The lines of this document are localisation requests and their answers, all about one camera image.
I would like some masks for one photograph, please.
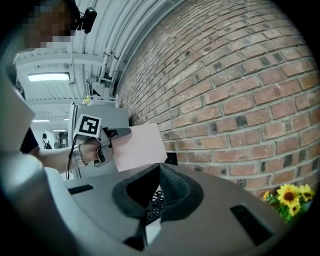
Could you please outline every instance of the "ceiling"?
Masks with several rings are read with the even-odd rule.
[[[80,103],[88,78],[112,77],[111,91],[138,46],[159,21],[183,0],[76,0],[81,12],[97,11],[89,34],[76,31],[69,41],[21,53],[17,75],[35,119],[52,129],[67,129],[71,102]],[[30,82],[29,74],[68,72],[70,81]]]

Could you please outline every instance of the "black slot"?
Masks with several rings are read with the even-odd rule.
[[[234,206],[230,210],[256,246],[273,236],[244,205]]]
[[[92,190],[94,187],[91,185],[83,185],[83,186],[77,186],[73,188],[69,188],[70,195],[78,194],[84,191]]]

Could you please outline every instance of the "brick wall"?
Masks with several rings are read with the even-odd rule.
[[[133,125],[158,123],[180,165],[260,197],[319,179],[320,91],[299,31],[265,0],[188,0],[119,85]]]

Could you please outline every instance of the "black padding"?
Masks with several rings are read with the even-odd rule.
[[[204,191],[195,180],[163,163],[119,182],[112,190],[112,198],[123,214],[147,223],[148,206],[152,206],[159,185],[164,200],[164,210],[159,212],[162,222],[188,217],[204,198]]]
[[[168,165],[161,163],[159,167],[165,204],[161,222],[185,219],[201,204],[204,191],[195,180]]]
[[[112,198],[128,217],[143,219],[145,208],[159,186],[159,164],[119,182],[112,190]]]

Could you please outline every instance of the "mesh grille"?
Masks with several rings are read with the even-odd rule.
[[[154,193],[151,202],[145,209],[146,226],[159,219],[164,209],[164,196],[161,190],[158,190]]]

